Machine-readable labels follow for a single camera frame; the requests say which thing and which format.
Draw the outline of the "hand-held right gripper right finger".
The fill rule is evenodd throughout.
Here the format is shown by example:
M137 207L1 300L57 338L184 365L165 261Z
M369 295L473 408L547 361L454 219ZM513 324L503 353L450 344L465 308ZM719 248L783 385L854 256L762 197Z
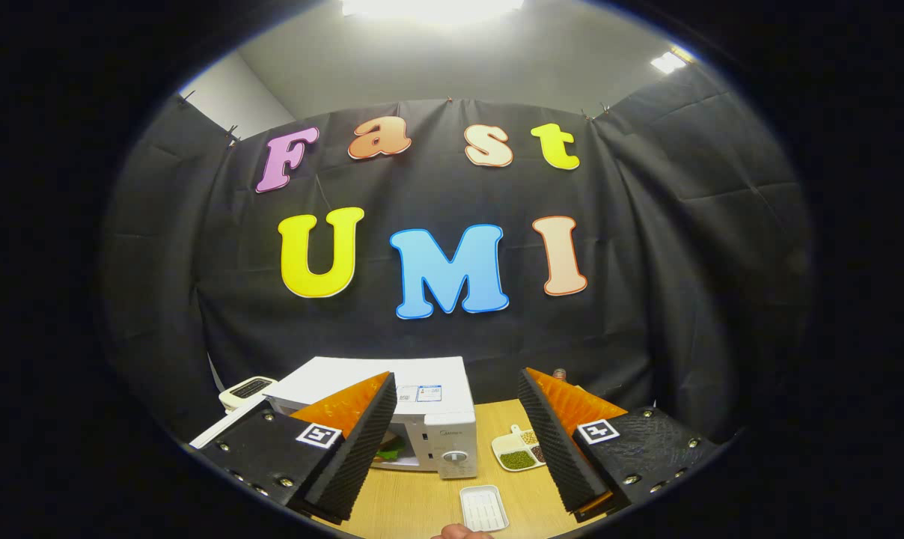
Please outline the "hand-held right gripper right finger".
M580 523L663 497L720 448L658 407L625 410L533 368L519 372L518 396L564 509Z

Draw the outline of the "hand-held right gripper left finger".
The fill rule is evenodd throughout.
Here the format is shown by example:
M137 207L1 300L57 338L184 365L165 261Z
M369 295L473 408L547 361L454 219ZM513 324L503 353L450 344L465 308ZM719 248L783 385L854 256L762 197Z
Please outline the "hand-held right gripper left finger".
M258 397L196 437L191 450L257 497L340 524L352 515L396 405L389 371L295 412Z

